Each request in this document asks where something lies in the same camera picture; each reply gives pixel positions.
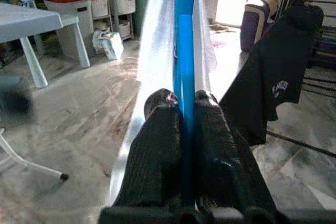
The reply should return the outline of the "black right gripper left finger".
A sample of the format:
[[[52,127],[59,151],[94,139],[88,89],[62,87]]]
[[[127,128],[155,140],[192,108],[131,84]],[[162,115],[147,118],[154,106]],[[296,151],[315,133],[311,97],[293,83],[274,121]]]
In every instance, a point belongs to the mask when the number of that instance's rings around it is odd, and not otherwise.
[[[177,208],[181,205],[182,116],[176,95],[152,93],[145,122],[133,140],[115,206]]]

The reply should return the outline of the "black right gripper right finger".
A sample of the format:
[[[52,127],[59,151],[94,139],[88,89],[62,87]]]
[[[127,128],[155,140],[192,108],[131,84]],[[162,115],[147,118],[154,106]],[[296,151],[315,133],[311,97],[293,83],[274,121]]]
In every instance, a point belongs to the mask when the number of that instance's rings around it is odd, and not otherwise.
[[[195,93],[193,147],[199,208],[276,206],[249,144],[205,90]]]

